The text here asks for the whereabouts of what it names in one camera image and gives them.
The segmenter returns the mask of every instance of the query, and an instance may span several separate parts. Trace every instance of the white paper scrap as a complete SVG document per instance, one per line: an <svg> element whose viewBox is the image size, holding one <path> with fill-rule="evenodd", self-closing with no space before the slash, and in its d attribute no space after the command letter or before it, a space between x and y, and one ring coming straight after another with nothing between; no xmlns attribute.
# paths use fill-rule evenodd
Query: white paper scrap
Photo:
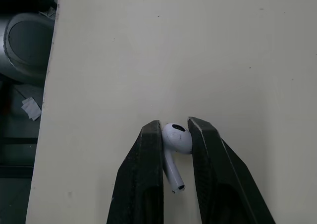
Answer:
<svg viewBox="0 0 317 224"><path fill-rule="evenodd" d="M23 100L22 103L22 109L28 114L29 119L35 121L41 115L42 111L32 97Z"/></svg>

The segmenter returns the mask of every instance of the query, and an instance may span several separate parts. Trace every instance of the white board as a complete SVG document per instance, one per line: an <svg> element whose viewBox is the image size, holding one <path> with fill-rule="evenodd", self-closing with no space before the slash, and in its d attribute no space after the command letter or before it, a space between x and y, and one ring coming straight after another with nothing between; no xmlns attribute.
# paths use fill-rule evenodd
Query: white board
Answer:
<svg viewBox="0 0 317 224"><path fill-rule="evenodd" d="M316 223L317 0L59 0L29 224L104 224L143 125L211 122L277 223ZM166 224L201 223L164 182Z"/></svg>

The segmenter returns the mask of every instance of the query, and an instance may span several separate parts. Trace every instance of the earbud stem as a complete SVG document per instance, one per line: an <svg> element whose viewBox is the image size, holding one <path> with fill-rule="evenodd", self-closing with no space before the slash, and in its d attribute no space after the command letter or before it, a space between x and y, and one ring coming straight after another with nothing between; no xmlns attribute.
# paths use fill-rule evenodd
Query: earbud stem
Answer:
<svg viewBox="0 0 317 224"><path fill-rule="evenodd" d="M168 182L172 187L172 192L178 193L183 191L185 189L185 184L175 165L172 151L164 148L164 159L165 161L163 162L163 170L168 179Z"/></svg>

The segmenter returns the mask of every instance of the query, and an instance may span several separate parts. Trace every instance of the wireless earbud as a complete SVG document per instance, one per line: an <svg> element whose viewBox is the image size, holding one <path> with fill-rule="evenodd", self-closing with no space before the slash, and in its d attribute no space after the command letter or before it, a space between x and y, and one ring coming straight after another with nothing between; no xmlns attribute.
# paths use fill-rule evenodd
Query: wireless earbud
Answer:
<svg viewBox="0 0 317 224"><path fill-rule="evenodd" d="M192 135L190 132L175 123L169 123L162 130L164 147L163 169L168 182L172 186L172 192L177 193L185 189L185 184L175 165L172 152L183 154L192 153Z"/></svg>

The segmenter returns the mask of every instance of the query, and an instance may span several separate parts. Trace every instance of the earbud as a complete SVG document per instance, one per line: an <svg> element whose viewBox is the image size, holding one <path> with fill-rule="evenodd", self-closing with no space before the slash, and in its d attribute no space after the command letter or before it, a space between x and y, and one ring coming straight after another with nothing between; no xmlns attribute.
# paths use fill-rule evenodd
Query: earbud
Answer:
<svg viewBox="0 0 317 224"><path fill-rule="evenodd" d="M169 123L162 130L164 157L163 170L172 187L172 192L177 193L185 189L185 184L180 176L173 159L173 152L183 154L192 153L192 135L190 132L175 123Z"/></svg>

